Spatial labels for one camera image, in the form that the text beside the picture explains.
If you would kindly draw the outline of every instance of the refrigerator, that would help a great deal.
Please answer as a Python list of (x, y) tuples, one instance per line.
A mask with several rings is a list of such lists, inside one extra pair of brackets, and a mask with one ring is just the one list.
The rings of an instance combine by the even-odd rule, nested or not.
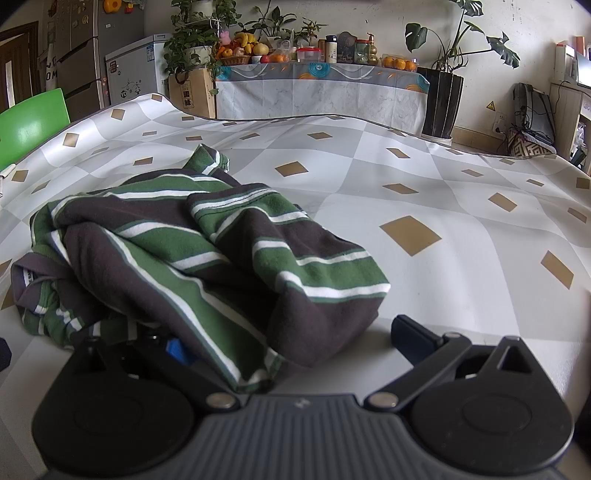
[(145, 93), (168, 97), (164, 43), (171, 34), (157, 34), (120, 48), (106, 56), (111, 105)]
[(111, 104), (105, 55), (144, 37), (138, 5), (107, 13), (103, 0), (57, 0), (57, 81), (70, 120), (80, 120)]

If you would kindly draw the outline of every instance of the black planter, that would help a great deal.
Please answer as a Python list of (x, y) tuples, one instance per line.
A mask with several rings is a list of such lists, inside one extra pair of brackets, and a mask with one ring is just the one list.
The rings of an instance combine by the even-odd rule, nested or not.
[(451, 138), (462, 97), (464, 77), (423, 67), (419, 67), (418, 72), (430, 84), (423, 135)]

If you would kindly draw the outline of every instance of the green and gray striped towel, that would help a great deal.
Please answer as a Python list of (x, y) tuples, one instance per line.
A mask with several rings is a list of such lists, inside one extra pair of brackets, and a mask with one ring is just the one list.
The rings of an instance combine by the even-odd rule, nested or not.
[(390, 284), (370, 254), (200, 146), (184, 168), (50, 202), (12, 267), (27, 330), (61, 346), (159, 327), (239, 392), (332, 356), (376, 318)]

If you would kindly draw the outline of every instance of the wall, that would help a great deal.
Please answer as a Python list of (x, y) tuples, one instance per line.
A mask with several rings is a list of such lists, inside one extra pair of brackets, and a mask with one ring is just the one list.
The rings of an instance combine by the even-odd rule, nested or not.
[(15, 11), (11, 17), (6, 20), (0, 27), (0, 31), (8, 30), (9, 28), (18, 27), (30, 22), (39, 22), (39, 53), (45, 48), (46, 40), (44, 39), (44, 28), (43, 18), (46, 16), (44, 13), (44, 2), (46, 0), (27, 0), (23, 3), (17, 11)]
[[(570, 40), (573, 35), (585, 35), (591, 40), (591, 15), (575, 0), (487, 0), (484, 16), (469, 18), (488, 36), (501, 37), (505, 31), (511, 39), (509, 48), (521, 58), (521, 67), (513, 70), (504, 65), (496, 53), (470, 57), (469, 65), (457, 71), (465, 77), (462, 103), (456, 125), (491, 134), (494, 112), (486, 106), (494, 101), (497, 111), (512, 118), (512, 88), (514, 83), (531, 83), (549, 92), (554, 71), (554, 44)], [(264, 11), (264, 0), (239, 0), (238, 11), (243, 20), (251, 20), (252, 7)], [(343, 30), (361, 38), (366, 32), (376, 35), (378, 54), (410, 55), (404, 44), (404, 29), (408, 22), (418, 22), (437, 31), (444, 42), (455, 34), (460, 9), (446, 0), (348, 0), (296, 1), (273, 0), (282, 13), (293, 12), (299, 18), (312, 18), (329, 24), (322, 36)], [(150, 0), (146, 7), (146, 35), (172, 31), (170, 15), (174, 10), (170, 0)], [(431, 66), (438, 52), (437, 38), (429, 33), (427, 44), (413, 52), (424, 66)], [(468, 32), (463, 49), (484, 50), (488, 43), (482, 34)]]

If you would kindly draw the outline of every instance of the power outlet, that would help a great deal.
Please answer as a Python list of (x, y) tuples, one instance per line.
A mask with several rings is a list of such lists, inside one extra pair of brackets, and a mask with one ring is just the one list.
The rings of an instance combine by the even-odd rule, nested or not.
[(504, 113), (497, 112), (495, 122), (492, 124), (492, 133), (494, 136), (503, 138), (507, 133), (507, 116)]

